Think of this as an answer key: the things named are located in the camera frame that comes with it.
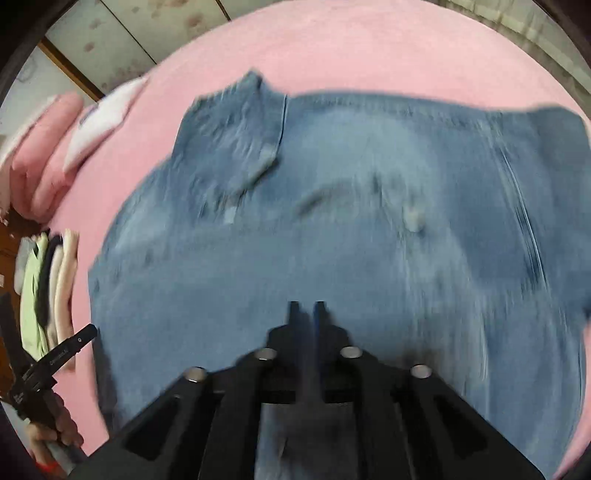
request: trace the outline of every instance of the light green cloth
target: light green cloth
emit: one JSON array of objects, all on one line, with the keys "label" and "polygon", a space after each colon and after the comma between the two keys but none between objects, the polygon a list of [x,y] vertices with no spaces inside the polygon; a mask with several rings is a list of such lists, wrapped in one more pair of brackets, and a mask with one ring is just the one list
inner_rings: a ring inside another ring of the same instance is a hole
[{"label": "light green cloth", "polygon": [[38,361],[49,353],[45,330],[37,323],[35,297],[39,285],[39,272],[47,250],[47,235],[42,233],[37,239],[38,252],[29,253],[21,294],[21,339],[23,348]]}]

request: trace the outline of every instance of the red bracelet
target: red bracelet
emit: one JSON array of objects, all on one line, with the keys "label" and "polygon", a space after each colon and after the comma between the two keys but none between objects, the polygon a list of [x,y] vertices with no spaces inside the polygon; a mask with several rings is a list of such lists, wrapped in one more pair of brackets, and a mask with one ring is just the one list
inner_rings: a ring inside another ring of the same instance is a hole
[{"label": "red bracelet", "polygon": [[57,463],[57,461],[55,461],[55,460],[52,463],[50,463],[49,465],[43,465],[38,462],[35,462],[35,463],[37,464],[37,468],[39,470],[41,470],[41,472],[49,473],[50,475],[56,473],[57,470],[60,468],[60,464]]}]

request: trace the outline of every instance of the bed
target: bed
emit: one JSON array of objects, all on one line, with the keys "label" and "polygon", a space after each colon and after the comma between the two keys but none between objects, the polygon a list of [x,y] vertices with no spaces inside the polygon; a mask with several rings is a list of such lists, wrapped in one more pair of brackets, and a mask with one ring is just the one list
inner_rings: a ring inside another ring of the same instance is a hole
[{"label": "bed", "polygon": [[[428,2],[295,0],[254,12],[199,37],[147,74],[125,122],[85,162],[50,221],[55,231],[80,232],[75,330],[91,322],[87,272],[124,200],[167,158],[195,97],[251,69],[287,93],[380,91],[484,109],[558,104],[589,126],[575,101],[526,53],[488,27]],[[55,390],[92,453],[108,438],[92,349],[78,355],[75,372],[57,379]]]}]

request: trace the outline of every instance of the hand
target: hand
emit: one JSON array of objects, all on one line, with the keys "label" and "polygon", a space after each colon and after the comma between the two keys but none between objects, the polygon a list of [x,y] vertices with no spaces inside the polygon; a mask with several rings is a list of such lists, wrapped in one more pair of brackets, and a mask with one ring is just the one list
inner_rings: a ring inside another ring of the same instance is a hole
[{"label": "hand", "polygon": [[[59,405],[59,414],[56,416],[56,428],[60,433],[60,441],[64,445],[76,445],[81,447],[84,443],[82,435],[78,433],[78,425],[72,420],[70,412],[64,406],[64,401],[57,394],[57,404]],[[52,465],[55,464],[55,459],[51,452],[47,449],[45,442],[56,442],[57,432],[51,430],[45,425],[39,423],[30,423],[27,425],[27,436],[31,442],[31,453],[33,458],[40,465]],[[57,467],[55,471],[52,471],[53,478],[65,478],[66,473],[61,467]]]}]

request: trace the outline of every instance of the denim fabric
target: denim fabric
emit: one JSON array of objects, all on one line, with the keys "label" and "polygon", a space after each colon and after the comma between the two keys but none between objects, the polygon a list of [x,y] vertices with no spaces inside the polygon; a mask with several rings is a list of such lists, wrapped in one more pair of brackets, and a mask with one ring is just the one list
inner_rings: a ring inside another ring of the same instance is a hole
[{"label": "denim fabric", "polygon": [[[232,365],[290,300],[324,300],[356,345],[431,365],[551,477],[584,394],[590,160],[560,108],[292,98],[254,73],[198,99],[89,274],[105,418],[116,430],[188,366]],[[342,412],[336,451],[265,408],[257,477],[354,478]]]}]

